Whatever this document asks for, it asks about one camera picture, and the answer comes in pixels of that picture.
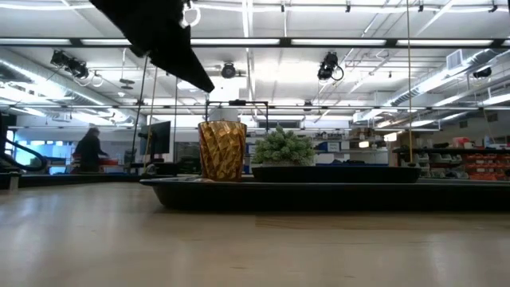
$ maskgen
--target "computer monitor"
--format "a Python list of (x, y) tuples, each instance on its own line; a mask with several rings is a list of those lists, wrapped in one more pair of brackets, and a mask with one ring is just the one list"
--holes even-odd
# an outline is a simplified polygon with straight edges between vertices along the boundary
[(170, 133), (171, 122), (163, 122), (151, 124), (151, 146), (147, 148), (147, 136), (149, 133), (149, 126), (142, 127), (138, 136), (140, 137), (140, 154), (151, 155), (151, 160), (154, 159), (154, 154), (170, 153)]

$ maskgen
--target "fluorescent light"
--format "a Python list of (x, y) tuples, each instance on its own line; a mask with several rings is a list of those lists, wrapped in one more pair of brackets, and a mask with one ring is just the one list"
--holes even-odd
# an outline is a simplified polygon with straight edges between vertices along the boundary
[(433, 120), (418, 120), (418, 121), (413, 122), (411, 124), (411, 127), (421, 127), (426, 124), (432, 124), (432, 123), (433, 123)]
[(455, 115), (447, 116), (447, 117), (445, 117), (445, 118), (443, 118), (441, 120), (453, 120), (453, 119), (455, 119), (455, 118), (457, 118), (459, 116), (463, 116), (463, 115), (465, 115), (465, 112), (460, 112), (460, 113), (455, 114)]
[(279, 45), (280, 39), (271, 38), (197, 38), (192, 45)]
[(291, 45), (385, 45), (386, 40), (375, 39), (292, 39)]
[(491, 104), (499, 104), (499, 103), (503, 103), (507, 100), (510, 100), (510, 94), (506, 94), (503, 96), (493, 96), (492, 98), (490, 98), (488, 100), (484, 100), (483, 102), (481, 102), (481, 104), (478, 104), (478, 105), (484, 106), (484, 105), (491, 105)]
[[(410, 40), (411, 45), (471, 45), (471, 46), (488, 46), (493, 40)], [(398, 40), (397, 46), (407, 46), (407, 40)]]
[(365, 148), (365, 147), (369, 147), (369, 146), (370, 146), (370, 143), (368, 143), (367, 141), (359, 142), (360, 148)]
[(32, 140), (30, 141), (31, 146), (45, 145), (44, 140)]
[(103, 119), (98, 116), (84, 114), (84, 113), (75, 113), (75, 114), (73, 114), (73, 118), (76, 118), (77, 120), (81, 120), (81, 121), (83, 121), (85, 123), (89, 123), (89, 124), (112, 125), (112, 122), (110, 122), (109, 120)]
[(0, 45), (71, 45), (69, 39), (0, 38)]
[(451, 104), (453, 103), (454, 101), (456, 100), (459, 100), (461, 97), (460, 96), (451, 96), (449, 98), (446, 98), (444, 100), (440, 100), (438, 101), (436, 104), (434, 104), (433, 106), (434, 107), (441, 107), (442, 105), (445, 105), (445, 104)]
[(394, 142), (397, 141), (397, 133), (393, 132), (391, 134), (387, 134), (384, 136), (384, 141), (386, 142)]
[(13, 111), (16, 111), (16, 112), (24, 112), (24, 113), (27, 113), (27, 114), (30, 114), (33, 116), (46, 116), (44, 113), (39, 112), (38, 110), (34, 110), (33, 108), (25, 108), (25, 109), (10, 108), (10, 109)]
[(82, 39), (83, 45), (130, 45), (128, 39)]

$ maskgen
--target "table surface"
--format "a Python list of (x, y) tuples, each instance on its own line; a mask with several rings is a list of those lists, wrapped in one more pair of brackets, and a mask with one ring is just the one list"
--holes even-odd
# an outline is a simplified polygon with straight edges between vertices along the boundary
[(207, 214), (101, 183), (0, 197), (0, 286), (508, 286), (510, 214)]

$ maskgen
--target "black planter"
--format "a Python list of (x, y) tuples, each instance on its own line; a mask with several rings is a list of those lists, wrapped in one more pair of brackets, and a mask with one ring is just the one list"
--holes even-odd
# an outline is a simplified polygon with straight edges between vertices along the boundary
[(413, 167), (255, 167), (262, 183), (416, 183)]

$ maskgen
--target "green succulent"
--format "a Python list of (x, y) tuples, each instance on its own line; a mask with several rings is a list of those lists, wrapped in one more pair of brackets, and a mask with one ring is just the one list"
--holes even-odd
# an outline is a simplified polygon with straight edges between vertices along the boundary
[(257, 141), (253, 162), (294, 162), (310, 165), (314, 155), (310, 138), (297, 137), (293, 131), (284, 132), (281, 126), (277, 126), (277, 130), (271, 132), (265, 140)]

